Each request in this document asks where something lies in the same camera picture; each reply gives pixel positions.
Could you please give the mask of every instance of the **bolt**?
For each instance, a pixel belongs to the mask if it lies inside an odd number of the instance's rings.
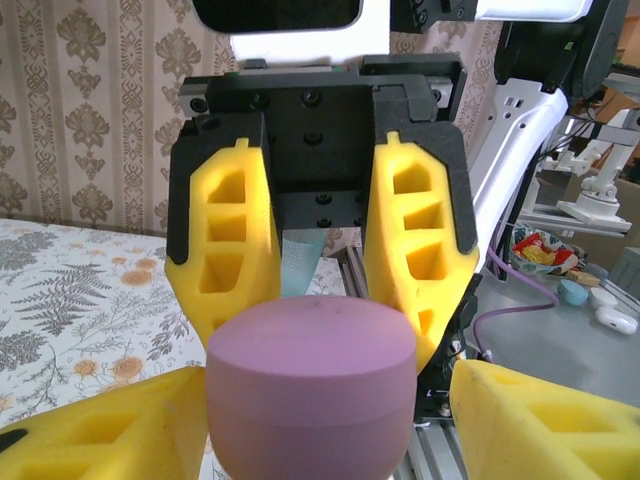
[[[440,405],[440,408],[438,409],[438,413],[443,417],[448,418],[451,416],[451,407],[449,406],[448,403],[443,403],[442,405]]]
[[[207,111],[207,101],[204,98],[192,98],[189,102],[189,107],[196,113],[204,113]]]
[[[316,203],[318,205],[329,205],[332,200],[331,195],[327,195],[326,193],[316,195]]]
[[[304,134],[304,143],[310,146],[320,145],[322,143],[322,133],[311,131]]]
[[[269,105],[269,97],[266,94],[254,93],[251,97],[251,108],[260,110]]]
[[[321,101],[322,95],[318,92],[305,92],[302,94],[302,103],[304,103],[305,107],[317,107]]]

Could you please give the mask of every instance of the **damask wallpaper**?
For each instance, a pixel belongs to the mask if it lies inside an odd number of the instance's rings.
[[[397,53],[462,52],[467,141],[498,34],[442,23],[392,38]],[[0,215],[163,235],[180,83],[234,68],[228,38],[203,28],[190,0],[0,0]],[[357,232],[329,238],[333,250]]]

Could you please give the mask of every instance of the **black cable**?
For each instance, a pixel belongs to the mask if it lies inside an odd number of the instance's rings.
[[[502,231],[502,236],[500,237],[500,241],[498,242],[498,247],[496,249],[496,253],[502,257],[502,260],[505,263],[509,263],[509,250],[510,250],[509,246],[510,246],[510,243],[511,243],[511,236],[513,234],[513,228],[514,228],[516,222],[518,221],[518,217],[520,216],[520,212],[522,211],[522,207],[524,205],[524,201],[525,201],[525,199],[527,197],[527,192],[529,191],[529,186],[531,185],[531,181],[533,180],[533,177],[536,174],[538,163],[540,163],[540,161],[542,159],[544,159],[550,153],[553,153],[554,151],[556,151],[556,150],[558,150],[560,148],[564,148],[564,147],[570,145],[571,142],[575,138],[577,138],[580,135],[582,135],[587,130],[587,128],[589,128],[589,126],[591,126],[593,123],[594,122],[585,122],[583,125],[578,127],[575,130],[575,132],[570,134],[564,140],[561,140],[556,145],[550,147],[546,152],[540,153],[540,150],[542,148],[539,148],[538,152],[536,153],[536,155],[534,155],[534,157],[529,162],[529,165],[527,166],[527,169],[525,170],[524,177],[522,179],[522,183],[520,184],[520,188],[518,189],[518,193],[517,193],[515,202],[513,204],[513,208],[511,209],[511,212],[509,213],[509,217],[508,217],[507,222],[505,224],[505,228]],[[502,280],[502,281],[505,281],[507,279],[507,272],[505,272],[502,269],[499,269],[498,270],[498,278],[500,280]]]
[[[516,199],[513,203],[513,208],[509,213],[509,217],[507,218],[507,222],[504,225],[504,230],[502,231],[502,236],[500,237],[500,241],[498,242],[497,253],[502,252],[502,259],[505,263],[508,263],[509,259],[509,243],[511,242],[511,235],[513,234],[513,226],[518,221],[518,217],[520,216],[520,211],[522,210],[522,206],[524,205],[524,200],[527,197],[527,192],[529,190],[529,185],[533,180],[533,177],[536,174],[536,170],[538,168],[538,163],[540,159],[540,149],[536,155],[531,159],[529,165],[527,165],[527,169],[524,172],[524,176],[522,177],[522,183],[520,183],[520,188],[518,189],[518,193],[516,195]],[[500,270],[498,274],[498,278],[500,280],[507,279],[507,273]]]

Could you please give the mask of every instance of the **pink cylindrical object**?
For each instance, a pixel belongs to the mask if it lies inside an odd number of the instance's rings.
[[[415,334],[368,300],[278,300],[211,336],[206,381],[213,448],[234,480],[383,480],[409,444]]]

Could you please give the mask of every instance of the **metal rail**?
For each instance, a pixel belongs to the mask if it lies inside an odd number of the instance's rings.
[[[362,249],[347,247],[335,255],[347,296],[366,298],[369,293]],[[389,480],[467,480],[458,434],[451,421],[414,425],[409,449]]]

